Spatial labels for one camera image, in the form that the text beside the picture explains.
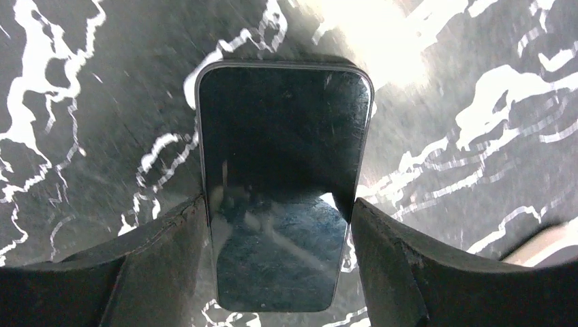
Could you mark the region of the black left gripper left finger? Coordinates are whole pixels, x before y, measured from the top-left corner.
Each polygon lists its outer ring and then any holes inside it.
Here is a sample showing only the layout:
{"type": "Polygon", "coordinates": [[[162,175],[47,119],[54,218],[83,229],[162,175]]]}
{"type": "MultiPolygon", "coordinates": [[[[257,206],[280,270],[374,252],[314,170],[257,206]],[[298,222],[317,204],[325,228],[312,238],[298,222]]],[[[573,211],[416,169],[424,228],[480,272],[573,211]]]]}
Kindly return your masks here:
{"type": "Polygon", "coordinates": [[[191,326],[204,198],[60,262],[1,269],[2,326],[191,326]]]}

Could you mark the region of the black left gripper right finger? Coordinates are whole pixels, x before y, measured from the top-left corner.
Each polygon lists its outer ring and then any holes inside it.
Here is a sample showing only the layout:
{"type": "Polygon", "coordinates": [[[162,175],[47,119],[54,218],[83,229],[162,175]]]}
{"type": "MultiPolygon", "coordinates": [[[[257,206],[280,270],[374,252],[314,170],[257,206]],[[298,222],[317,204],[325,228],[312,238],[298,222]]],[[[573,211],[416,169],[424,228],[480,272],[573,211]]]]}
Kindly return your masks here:
{"type": "Polygon", "coordinates": [[[456,249],[359,198],[352,237],[373,326],[576,326],[577,263],[526,268],[456,249]]]}

